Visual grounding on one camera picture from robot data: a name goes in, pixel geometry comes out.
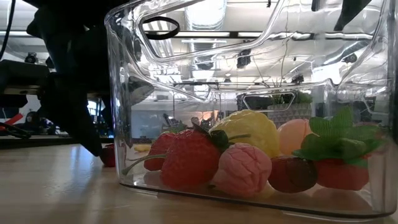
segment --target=fruit stem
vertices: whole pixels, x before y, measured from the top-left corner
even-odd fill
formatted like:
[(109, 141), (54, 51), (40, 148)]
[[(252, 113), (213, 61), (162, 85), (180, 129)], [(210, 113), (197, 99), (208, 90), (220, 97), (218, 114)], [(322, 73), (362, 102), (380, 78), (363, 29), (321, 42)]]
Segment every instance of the fruit stem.
[(251, 136), (250, 134), (241, 134), (241, 135), (238, 135), (238, 136), (230, 137), (230, 138), (228, 138), (228, 140), (234, 140), (234, 139), (237, 139), (237, 138), (249, 138), (250, 136)]
[(124, 169), (122, 170), (122, 174), (123, 174), (123, 175), (127, 175), (127, 174), (130, 172), (130, 170), (131, 170), (135, 165), (137, 165), (138, 163), (140, 163), (140, 162), (142, 162), (142, 161), (145, 161), (145, 160), (147, 160), (147, 159), (155, 159), (155, 158), (166, 158), (166, 154), (159, 154), (159, 155), (153, 155), (153, 156), (142, 157), (142, 158), (138, 159), (136, 162), (134, 162), (133, 164), (131, 164), (129, 167), (124, 168)]

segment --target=red fruit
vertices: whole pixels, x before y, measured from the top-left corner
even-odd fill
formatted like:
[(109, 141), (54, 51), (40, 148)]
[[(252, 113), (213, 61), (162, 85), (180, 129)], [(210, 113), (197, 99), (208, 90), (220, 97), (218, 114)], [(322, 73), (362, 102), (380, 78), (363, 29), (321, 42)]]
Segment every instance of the red fruit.
[(312, 161), (291, 156), (275, 157), (271, 161), (272, 172), (268, 181), (279, 192), (303, 192), (317, 183), (317, 172)]
[(206, 135), (184, 130), (169, 147), (160, 178), (173, 189), (205, 184), (216, 174), (220, 155)]
[[(173, 144), (175, 136), (176, 134), (174, 133), (161, 134), (150, 147), (148, 156), (166, 154), (169, 147)], [(148, 159), (144, 162), (144, 167), (150, 171), (161, 170), (163, 163), (163, 158)]]
[(105, 167), (115, 167), (116, 159), (114, 156), (114, 144), (109, 144), (105, 146), (99, 158), (101, 158)]
[(318, 171), (318, 184), (323, 187), (341, 190), (361, 190), (369, 182), (369, 172), (365, 167), (345, 164), (342, 159), (315, 161)]

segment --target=yellow fruit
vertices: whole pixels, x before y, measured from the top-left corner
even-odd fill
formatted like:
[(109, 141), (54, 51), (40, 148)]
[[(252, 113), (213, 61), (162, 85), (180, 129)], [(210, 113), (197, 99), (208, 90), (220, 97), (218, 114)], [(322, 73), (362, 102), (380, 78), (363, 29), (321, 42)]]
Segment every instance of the yellow fruit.
[(146, 152), (150, 150), (150, 144), (138, 144), (134, 146), (134, 150), (137, 152)]
[(269, 157), (279, 156), (279, 138), (274, 122), (259, 112), (242, 110), (222, 119), (210, 131), (223, 130), (228, 137), (250, 134), (248, 138), (237, 138), (231, 142), (248, 143), (263, 150)]

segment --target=desk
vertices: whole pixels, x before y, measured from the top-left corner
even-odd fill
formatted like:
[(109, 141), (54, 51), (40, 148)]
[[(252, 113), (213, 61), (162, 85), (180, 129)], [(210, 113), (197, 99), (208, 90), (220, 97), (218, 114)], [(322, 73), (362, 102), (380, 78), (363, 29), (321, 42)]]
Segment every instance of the desk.
[[(2, 224), (311, 224), (281, 211), (168, 194), (118, 184), (115, 169), (79, 145), (0, 150)], [(398, 223), (398, 213), (371, 223)]]

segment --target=plastic container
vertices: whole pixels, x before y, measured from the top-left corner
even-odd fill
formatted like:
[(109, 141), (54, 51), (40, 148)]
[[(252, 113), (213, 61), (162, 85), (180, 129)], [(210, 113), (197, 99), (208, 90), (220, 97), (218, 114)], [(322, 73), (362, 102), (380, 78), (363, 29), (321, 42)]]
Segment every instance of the plastic container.
[[(330, 220), (394, 213), (396, 1), (230, 4), (108, 14), (120, 183)], [(253, 12), (229, 30), (240, 6)], [(148, 31), (176, 12), (188, 18), (178, 29)], [(266, 18), (262, 33), (239, 32), (251, 16)]]

